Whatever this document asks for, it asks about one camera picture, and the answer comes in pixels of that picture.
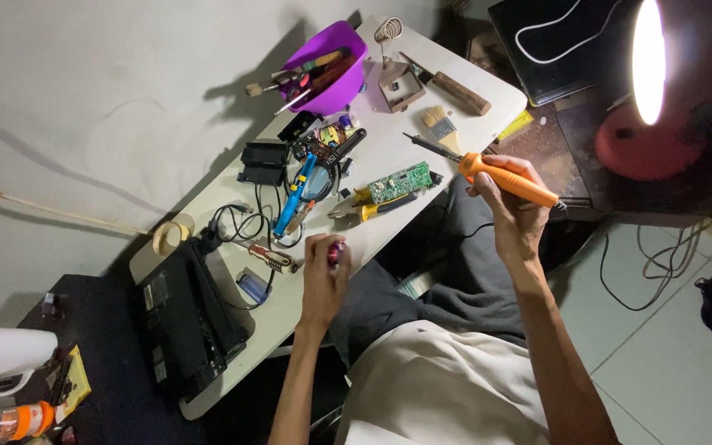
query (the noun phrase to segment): mug handle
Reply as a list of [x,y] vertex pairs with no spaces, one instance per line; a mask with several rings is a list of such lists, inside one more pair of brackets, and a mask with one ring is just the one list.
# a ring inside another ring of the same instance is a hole
[[16,392],[20,391],[24,386],[26,386],[26,382],[29,381],[29,378],[32,377],[32,374],[34,374],[34,373],[35,373],[34,369],[25,370],[21,374],[21,381],[18,382],[16,387],[13,389],[7,389],[6,391],[2,391],[0,393],[0,398],[9,397],[9,396],[15,394]]

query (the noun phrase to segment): person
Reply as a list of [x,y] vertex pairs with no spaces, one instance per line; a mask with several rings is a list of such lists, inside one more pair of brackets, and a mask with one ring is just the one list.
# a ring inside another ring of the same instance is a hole
[[[526,160],[483,160],[545,186]],[[348,247],[332,276],[328,248],[345,237],[306,239],[302,316],[270,444],[309,441],[327,330],[351,367],[337,443],[618,443],[540,265],[548,209],[485,173],[467,185],[450,186],[442,238],[454,241],[417,300],[372,260],[349,283]]]

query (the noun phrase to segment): white shirt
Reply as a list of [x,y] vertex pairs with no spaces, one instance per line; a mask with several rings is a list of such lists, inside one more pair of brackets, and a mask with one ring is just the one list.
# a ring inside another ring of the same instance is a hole
[[545,444],[529,352],[414,321],[375,340],[349,374],[338,445]]

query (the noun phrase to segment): plastic container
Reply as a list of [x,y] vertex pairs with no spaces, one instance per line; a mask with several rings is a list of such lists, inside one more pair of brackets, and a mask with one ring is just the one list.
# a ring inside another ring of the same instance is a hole
[[15,408],[0,408],[0,444],[40,436],[54,421],[54,408],[45,401]]
[[[351,54],[356,56],[356,62],[322,93],[309,101],[290,107],[291,112],[308,111],[328,116],[342,110],[356,97],[361,84],[364,83],[364,71],[361,68],[361,63],[364,56],[367,55],[367,44],[344,20],[337,21],[314,35],[309,39],[309,42],[290,57],[282,69],[288,70],[300,66],[304,62],[326,55],[339,47],[351,48]],[[284,91],[280,91],[280,93],[282,97],[285,97]]]

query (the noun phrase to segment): green circuit board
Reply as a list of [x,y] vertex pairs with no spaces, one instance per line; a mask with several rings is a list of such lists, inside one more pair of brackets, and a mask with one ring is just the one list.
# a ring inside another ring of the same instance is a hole
[[422,187],[427,187],[432,183],[433,180],[430,179],[430,168],[427,166],[427,162],[420,162],[415,166],[392,173],[388,177],[382,177],[379,180],[370,182],[367,187],[370,189],[373,203],[381,204],[414,190],[419,190]]

